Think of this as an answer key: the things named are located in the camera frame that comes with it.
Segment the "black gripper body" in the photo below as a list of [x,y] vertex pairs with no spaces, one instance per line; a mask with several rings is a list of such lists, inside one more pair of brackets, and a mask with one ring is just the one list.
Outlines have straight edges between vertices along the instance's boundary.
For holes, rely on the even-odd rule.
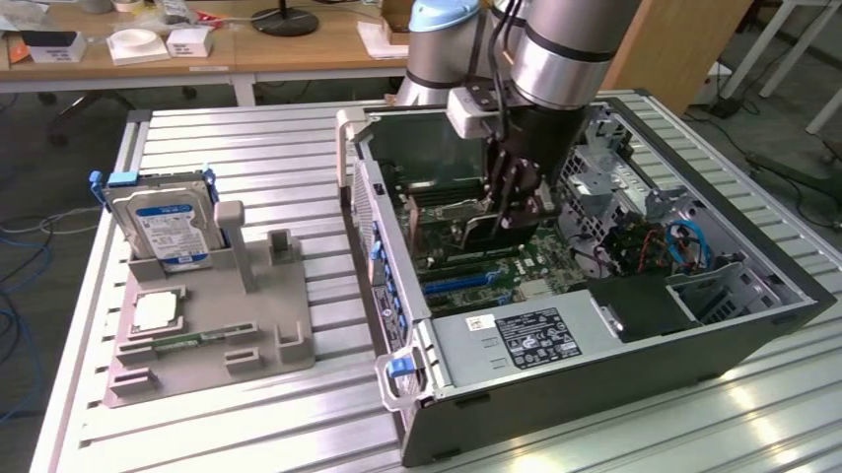
[[539,105],[508,111],[508,135],[503,149],[516,158],[555,169],[568,157],[587,120],[584,106],[558,110]]

